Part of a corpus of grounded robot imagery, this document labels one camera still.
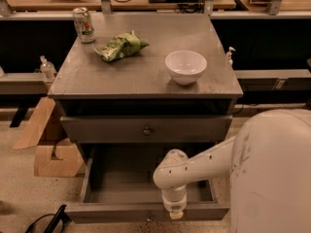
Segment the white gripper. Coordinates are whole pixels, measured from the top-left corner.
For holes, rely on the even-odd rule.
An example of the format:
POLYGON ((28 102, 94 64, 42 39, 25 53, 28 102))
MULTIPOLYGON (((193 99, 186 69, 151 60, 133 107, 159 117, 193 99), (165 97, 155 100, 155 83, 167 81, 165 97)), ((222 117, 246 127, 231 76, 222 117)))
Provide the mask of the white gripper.
POLYGON ((170 213, 170 217, 173 220, 181 219, 187 205, 187 188, 180 186, 162 190, 161 193, 164 208, 170 213))

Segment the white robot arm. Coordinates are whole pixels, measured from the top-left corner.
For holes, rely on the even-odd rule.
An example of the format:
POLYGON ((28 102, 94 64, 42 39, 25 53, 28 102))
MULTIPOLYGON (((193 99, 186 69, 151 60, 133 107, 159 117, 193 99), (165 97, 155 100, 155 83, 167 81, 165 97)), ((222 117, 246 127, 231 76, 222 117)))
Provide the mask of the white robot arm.
POLYGON ((154 172, 174 219, 186 185, 230 174, 230 233, 311 233, 311 112, 271 110, 236 136, 189 158, 170 150, 154 172))

